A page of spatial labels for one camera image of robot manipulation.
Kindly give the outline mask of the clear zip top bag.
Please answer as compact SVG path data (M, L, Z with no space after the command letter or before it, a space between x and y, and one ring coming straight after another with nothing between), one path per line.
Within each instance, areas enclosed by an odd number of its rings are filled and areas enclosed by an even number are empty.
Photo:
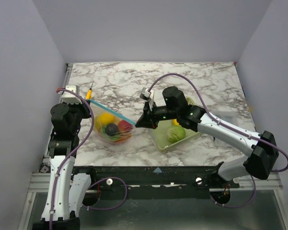
M94 115L93 131L104 142L119 145L132 138L135 129L132 120L92 99L90 107Z

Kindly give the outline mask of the orange yellow toy fruit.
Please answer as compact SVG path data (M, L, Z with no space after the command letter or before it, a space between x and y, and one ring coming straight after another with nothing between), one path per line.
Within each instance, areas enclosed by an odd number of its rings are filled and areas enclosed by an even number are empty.
M116 117L111 113L104 112L98 117L98 119L99 119L100 125L103 127L109 123L114 123Z

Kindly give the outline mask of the dark red toy fruit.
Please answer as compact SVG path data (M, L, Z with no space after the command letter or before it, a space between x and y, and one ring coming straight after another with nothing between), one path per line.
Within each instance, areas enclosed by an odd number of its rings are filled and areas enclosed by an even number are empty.
M117 126L118 126L118 129L119 129L119 132L124 132L124 133L130 132L133 129L133 125L130 124L129 122L125 121L125 120L121 120L117 124Z

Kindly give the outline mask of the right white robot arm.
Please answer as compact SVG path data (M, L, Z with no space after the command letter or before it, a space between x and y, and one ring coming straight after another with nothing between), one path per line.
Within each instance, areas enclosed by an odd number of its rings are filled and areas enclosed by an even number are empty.
M175 86L162 92L164 106L157 106L154 93L143 88L140 98L145 100L143 114L136 127L156 129L159 121L176 119L186 129L211 135L241 151L244 156L229 162L221 162L213 170L210 181L221 188L234 178L251 175L266 180L279 156L274 148L274 135L239 128L208 113L204 108L188 104L184 93Z

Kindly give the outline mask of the dark purple toy mangosteen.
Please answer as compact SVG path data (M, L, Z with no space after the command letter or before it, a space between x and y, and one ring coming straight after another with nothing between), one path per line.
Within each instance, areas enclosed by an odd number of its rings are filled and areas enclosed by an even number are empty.
M118 126L115 123L109 123L105 127L105 131L109 136L114 136L119 133Z

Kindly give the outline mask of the green toy pepper slice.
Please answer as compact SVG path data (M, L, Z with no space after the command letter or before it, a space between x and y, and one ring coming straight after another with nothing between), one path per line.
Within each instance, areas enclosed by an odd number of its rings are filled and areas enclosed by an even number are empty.
M118 140L120 139L120 136L119 136L119 135L109 136L109 135L106 133L105 128L103 128L103 127L98 130L98 134L99 134L102 138L104 138L105 140L110 141L110 142L116 142L116 141L118 141Z

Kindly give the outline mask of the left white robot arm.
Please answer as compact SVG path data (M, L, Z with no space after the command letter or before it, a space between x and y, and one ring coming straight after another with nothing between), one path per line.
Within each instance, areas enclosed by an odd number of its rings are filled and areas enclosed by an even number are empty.
M89 103L60 103L52 107L53 131L48 151L50 181L41 220L34 230L78 230L79 212L87 189L96 186L97 178L90 172L73 174L76 153L81 143L78 133L81 121L91 117Z

